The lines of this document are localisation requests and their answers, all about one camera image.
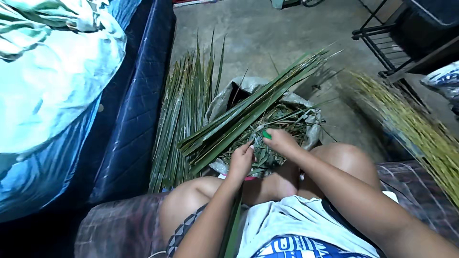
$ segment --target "leg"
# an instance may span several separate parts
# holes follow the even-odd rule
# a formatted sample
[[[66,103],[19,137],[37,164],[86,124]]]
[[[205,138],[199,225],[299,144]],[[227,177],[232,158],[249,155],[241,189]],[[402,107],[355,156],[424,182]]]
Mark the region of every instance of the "leg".
[[[332,143],[314,148],[311,153],[321,160],[380,190],[376,167],[359,148],[343,143]],[[306,199],[324,198],[318,186],[307,176],[300,182],[298,195]]]
[[[286,162],[275,173],[264,179],[245,181],[242,202],[252,206],[292,196],[298,191],[296,187],[298,175],[298,167]],[[197,178],[179,185],[166,197],[159,212],[165,242],[185,218],[210,201],[222,182],[223,179],[216,177]]]

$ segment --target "left hand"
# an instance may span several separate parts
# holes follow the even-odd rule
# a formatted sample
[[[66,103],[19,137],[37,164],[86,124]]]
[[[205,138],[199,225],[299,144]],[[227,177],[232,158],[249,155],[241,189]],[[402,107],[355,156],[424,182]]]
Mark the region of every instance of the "left hand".
[[[234,150],[233,155],[231,155],[227,179],[242,184],[244,178],[249,174],[252,168],[253,152],[255,149],[253,145],[250,145],[251,143],[252,141],[247,142]]]

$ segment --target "person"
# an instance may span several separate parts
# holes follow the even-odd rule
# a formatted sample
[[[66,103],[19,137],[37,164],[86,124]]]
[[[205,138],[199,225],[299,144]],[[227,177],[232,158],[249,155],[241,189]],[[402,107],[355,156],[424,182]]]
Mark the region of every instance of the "person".
[[[306,151],[283,130],[267,132],[272,139],[264,143],[287,159],[275,173],[244,181],[254,152],[247,143],[232,154],[225,179],[194,179],[166,197],[159,219],[170,257],[218,256],[242,184],[251,208],[237,257],[459,257],[456,246],[381,192],[374,164],[358,148]]]

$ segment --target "hand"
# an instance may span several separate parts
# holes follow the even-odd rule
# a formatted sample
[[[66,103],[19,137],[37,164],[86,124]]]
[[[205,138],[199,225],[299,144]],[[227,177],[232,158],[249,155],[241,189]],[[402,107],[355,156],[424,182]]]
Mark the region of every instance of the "hand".
[[[295,138],[284,130],[269,128],[266,132],[271,135],[271,139],[263,138],[264,143],[286,158],[290,158],[293,151],[301,148]]]
[[[244,181],[244,178],[249,174],[252,168],[253,160],[253,145],[252,141],[247,142],[241,147],[234,150],[231,155],[231,162],[229,163],[229,172],[227,178],[234,180],[238,184]]]

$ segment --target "bundle of palm leaves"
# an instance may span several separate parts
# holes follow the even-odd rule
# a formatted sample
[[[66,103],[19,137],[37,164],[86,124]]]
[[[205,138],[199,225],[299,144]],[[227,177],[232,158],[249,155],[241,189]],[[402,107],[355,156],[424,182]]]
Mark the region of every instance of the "bundle of palm leaves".
[[[224,40],[217,84],[213,94],[211,93],[215,63],[213,34],[207,68],[205,55],[201,53],[198,39],[196,51],[187,53],[180,62],[175,62],[172,73],[167,77],[153,146],[150,193],[160,192],[164,188],[170,189],[196,176],[190,173],[189,157],[182,156],[175,146],[202,128],[206,110],[217,95],[223,53]]]
[[[252,144],[255,146],[254,155],[256,157],[256,162],[252,164],[253,169],[249,175],[258,173],[259,175],[264,175],[267,169],[282,165],[285,158],[263,143],[262,131],[267,128],[284,129],[301,145],[307,127],[312,125],[305,121],[305,116],[310,109],[312,108],[298,108],[293,104],[277,104],[271,106],[262,117],[244,130],[219,158],[221,158],[226,165],[229,165],[233,151],[252,140]]]
[[[398,135],[399,142],[434,178],[459,207],[459,142],[428,111],[410,104],[396,88],[366,76],[351,73],[357,80],[358,93],[380,117],[385,126]]]
[[[191,173],[197,174],[215,160],[267,109],[277,103],[294,84],[311,76],[328,59],[327,50],[307,57],[307,53],[291,64],[274,80],[240,101],[225,114],[177,145],[184,156],[192,157]]]

